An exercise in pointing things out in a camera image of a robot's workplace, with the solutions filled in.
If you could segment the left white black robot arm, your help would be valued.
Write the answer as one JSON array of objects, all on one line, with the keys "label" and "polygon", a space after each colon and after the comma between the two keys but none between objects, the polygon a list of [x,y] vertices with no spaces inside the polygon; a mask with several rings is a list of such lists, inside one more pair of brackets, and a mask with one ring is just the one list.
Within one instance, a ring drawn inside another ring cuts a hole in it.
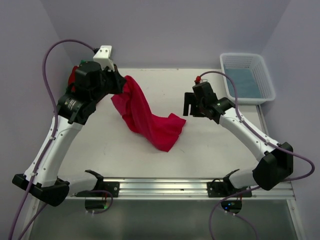
[{"label": "left white black robot arm", "polygon": [[71,143],[97,104],[108,94],[123,93],[125,83],[115,64],[106,68],[95,61],[80,64],[74,82],[58,100],[57,115],[37,157],[24,173],[14,175],[12,183],[50,206],[60,205],[75,186],[73,180],[58,177]]}]

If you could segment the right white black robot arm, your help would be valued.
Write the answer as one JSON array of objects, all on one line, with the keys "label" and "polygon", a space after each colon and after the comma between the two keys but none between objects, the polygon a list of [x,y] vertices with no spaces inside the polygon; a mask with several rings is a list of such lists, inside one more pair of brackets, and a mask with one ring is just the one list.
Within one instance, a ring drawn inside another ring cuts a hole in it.
[{"label": "right white black robot arm", "polygon": [[253,154],[257,164],[247,169],[236,169],[223,178],[214,179],[210,187],[221,196],[235,196],[251,186],[271,190],[289,177],[294,170],[293,147],[264,136],[228,98],[217,98],[209,82],[198,83],[192,92],[184,94],[183,115],[206,117],[230,131]]}]

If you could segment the crimson pink t shirt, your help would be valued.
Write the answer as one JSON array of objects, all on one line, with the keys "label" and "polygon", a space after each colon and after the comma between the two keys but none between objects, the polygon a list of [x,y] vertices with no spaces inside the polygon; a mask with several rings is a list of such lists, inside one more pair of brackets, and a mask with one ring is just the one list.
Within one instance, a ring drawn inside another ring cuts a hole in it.
[{"label": "crimson pink t shirt", "polygon": [[170,113],[167,117],[152,113],[149,103],[134,78],[127,75],[123,93],[111,101],[128,128],[146,138],[156,149],[169,152],[178,141],[186,120]]}]

